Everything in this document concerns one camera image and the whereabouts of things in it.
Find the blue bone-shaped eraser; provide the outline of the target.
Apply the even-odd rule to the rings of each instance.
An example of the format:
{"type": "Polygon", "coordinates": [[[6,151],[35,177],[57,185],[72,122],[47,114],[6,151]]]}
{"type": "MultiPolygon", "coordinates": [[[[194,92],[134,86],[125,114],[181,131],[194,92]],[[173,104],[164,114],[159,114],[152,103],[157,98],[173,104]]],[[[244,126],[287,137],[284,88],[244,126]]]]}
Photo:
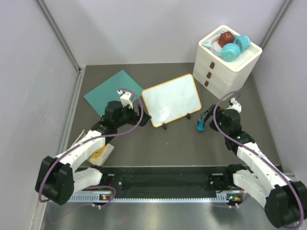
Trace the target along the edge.
{"type": "Polygon", "coordinates": [[[197,131],[203,132],[205,130],[204,121],[199,118],[197,124],[197,131]]]}

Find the yellow framed whiteboard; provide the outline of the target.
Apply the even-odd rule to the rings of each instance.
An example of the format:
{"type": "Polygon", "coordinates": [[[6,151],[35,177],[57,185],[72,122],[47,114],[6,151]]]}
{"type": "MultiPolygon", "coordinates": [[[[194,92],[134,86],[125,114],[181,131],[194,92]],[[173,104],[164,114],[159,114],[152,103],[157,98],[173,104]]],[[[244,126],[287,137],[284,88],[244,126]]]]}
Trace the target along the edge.
{"type": "Polygon", "coordinates": [[[151,116],[153,127],[187,117],[202,108],[196,83],[186,74],[142,91],[144,104],[151,116]]]}

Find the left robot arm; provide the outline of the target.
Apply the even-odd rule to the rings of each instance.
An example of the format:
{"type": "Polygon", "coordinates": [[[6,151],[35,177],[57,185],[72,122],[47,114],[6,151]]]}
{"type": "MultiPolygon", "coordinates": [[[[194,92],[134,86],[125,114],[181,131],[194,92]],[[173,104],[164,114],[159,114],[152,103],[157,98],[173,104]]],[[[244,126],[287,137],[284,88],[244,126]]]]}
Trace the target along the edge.
{"type": "Polygon", "coordinates": [[[105,114],[92,126],[87,134],[64,153],[55,157],[45,157],[40,165],[35,191],[39,201],[53,201],[58,205],[68,202],[74,192],[94,186],[98,190],[107,188],[109,179],[95,168],[83,171],[77,169],[96,150],[104,147],[114,137],[119,136],[118,129],[124,125],[145,126],[150,116],[144,111],[143,104],[138,105],[138,111],[120,101],[110,101],[105,114]]]}

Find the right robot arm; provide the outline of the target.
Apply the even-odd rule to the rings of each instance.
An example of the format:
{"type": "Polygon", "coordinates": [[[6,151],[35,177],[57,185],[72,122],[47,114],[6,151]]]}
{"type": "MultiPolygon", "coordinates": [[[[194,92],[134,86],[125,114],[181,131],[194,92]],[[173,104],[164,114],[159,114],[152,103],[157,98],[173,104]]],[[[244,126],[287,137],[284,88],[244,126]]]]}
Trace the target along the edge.
{"type": "Polygon", "coordinates": [[[246,163],[227,167],[225,186],[231,190],[240,187],[250,194],[274,227],[300,226],[307,218],[306,186],[285,176],[268,160],[255,140],[242,130],[240,112],[240,103],[232,99],[228,108],[213,104],[198,119],[197,130],[204,131],[205,122],[212,117],[209,127],[221,132],[227,149],[246,163]]]}

